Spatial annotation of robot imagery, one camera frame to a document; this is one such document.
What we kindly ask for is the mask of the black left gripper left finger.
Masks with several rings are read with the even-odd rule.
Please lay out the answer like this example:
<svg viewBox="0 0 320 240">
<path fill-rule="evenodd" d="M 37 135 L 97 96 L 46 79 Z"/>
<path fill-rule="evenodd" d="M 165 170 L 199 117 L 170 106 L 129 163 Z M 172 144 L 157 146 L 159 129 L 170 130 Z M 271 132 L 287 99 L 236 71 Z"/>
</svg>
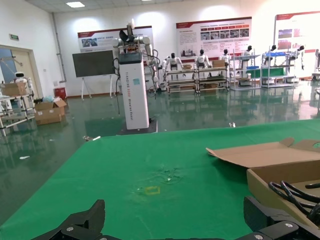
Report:
<svg viewBox="0 0 320 240">
<path fill-rule="evenodd" d="M 34 239 L 100 240 L 105 218 L 105 201 L 98 199 L 88 210 L 70 214 L 58 227 Z"/>
</svg>

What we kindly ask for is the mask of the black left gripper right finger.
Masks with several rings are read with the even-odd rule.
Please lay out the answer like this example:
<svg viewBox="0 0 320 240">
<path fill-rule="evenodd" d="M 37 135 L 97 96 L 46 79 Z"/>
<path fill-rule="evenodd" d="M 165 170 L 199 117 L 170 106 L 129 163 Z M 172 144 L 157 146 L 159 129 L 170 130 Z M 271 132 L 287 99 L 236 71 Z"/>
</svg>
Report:
<svg viewBox="0 0 320 240">
<path fill-rule="evenodd" d="M 252 196 L 243 199 L 243 217 L 254 240 L 318 240 L 320 231 L 281 209 L 263 206 Z"/>
</svg>

